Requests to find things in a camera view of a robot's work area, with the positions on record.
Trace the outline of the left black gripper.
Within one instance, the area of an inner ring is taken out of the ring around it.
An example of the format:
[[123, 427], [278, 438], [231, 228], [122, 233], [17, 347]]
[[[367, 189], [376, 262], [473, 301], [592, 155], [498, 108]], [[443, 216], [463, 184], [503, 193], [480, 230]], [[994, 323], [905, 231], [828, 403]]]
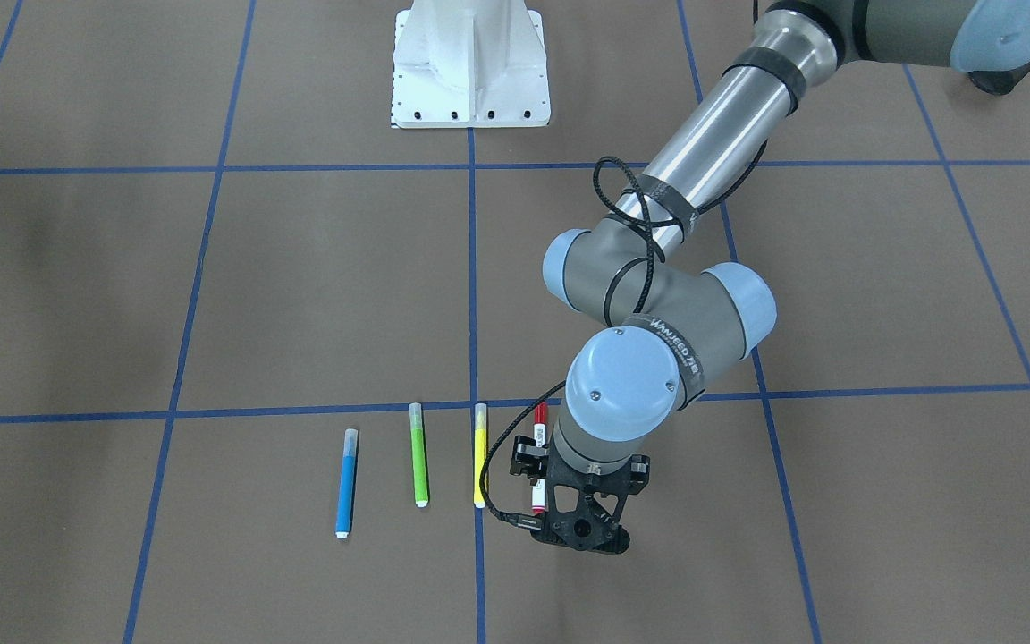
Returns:
[[552, 446], [539, 444], [533, 437], [516, 436], [511, 453], [511, 474], [528, 478], [536, 497], [546, 501], [546, 494], [554, 487], [569, 487], [581, 495], [598, 495], [626, 500], [640, 494], [649, 484], [651, 460], [646, 455], [632, 455], [618, 469], [592, 463], [580, 468], [571, 466], [555, 455]]

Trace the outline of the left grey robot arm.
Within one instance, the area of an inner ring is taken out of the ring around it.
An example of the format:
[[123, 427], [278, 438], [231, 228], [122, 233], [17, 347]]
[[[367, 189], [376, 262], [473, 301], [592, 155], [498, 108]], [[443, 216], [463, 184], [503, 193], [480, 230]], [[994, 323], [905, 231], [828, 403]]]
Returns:
[[670, 259], [808, 91], [854, 62], [1017, 77], [1030, 69], [1030, 1], [777, 1], [757, 18], [751, 45], [694, 113], [604, 199], [604, 221], [548, 246], [548, 291], [604, 323], [569, 367], [544, 464], [515, 464], [564, 493], [549, 508], [634, 493], [646, 437], [772, 333], [772, 290], [752, 269], [721, 262], [691, 275]]

